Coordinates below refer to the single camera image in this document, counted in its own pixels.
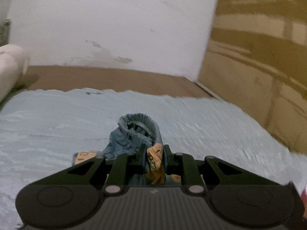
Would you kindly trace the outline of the ornate metal headboard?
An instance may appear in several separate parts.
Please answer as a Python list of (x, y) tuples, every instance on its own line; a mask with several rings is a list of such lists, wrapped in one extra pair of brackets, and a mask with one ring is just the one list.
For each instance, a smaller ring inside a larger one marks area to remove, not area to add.
[(12, 21), (6, 20), (1, 22), (0, 26), (0, 46), (4, 46), (9, 43), (10, 26)]

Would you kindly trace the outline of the blue pants with orange cars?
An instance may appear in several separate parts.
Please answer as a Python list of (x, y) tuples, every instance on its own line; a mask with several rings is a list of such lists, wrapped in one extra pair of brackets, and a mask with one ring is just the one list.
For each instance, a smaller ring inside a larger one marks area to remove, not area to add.
[(120, 117), (118, 127), (111, 132), (109, 143), (103, 151), (78, 152), (73, 155), (72, 164), (77, 165), (96, 156), (115, 160), (121, 154), (142, 153), (145, 158), (145, 174), (135, 174), (131, 185), (176, 185), (181, 177), (167, 175), (162, 161), (163, 141), (158, 124), (142, 113)]

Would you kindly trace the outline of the brown wooden bed board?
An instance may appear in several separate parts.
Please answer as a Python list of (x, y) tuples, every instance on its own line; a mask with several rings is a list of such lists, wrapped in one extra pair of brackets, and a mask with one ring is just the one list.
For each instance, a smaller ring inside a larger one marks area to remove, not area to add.
[(98, 67), (30, 66), (17, 89), (69, 91), (81, 88), (132, 90), (143, 94), (171, 97), (211, 98), (199, 85), (184, 77)]

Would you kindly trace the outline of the light blue quilted bed cover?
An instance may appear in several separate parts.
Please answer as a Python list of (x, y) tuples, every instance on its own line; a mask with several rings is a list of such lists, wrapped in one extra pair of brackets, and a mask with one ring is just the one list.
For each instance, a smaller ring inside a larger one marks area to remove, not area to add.
[(144, 113), (173, 152), (213, 155), (275, 182), (306, 185), (306, 156), (292, 153), (238, 107), (210, 98), (133, 91), (23, 91), (1, 105), (1, 229), (21, 225), (19, 190), (71, 166), (80, 151), (102, 151), (121, 116)]

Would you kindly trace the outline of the rolled cream duvet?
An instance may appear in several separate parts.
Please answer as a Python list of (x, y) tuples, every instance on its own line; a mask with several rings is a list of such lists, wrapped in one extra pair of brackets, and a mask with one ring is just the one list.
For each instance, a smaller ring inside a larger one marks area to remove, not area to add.
[(19, 79), (26, 73), (30, 55), (20, 46), (6, 44), (1, 46), (1, 102), (12, 91)]

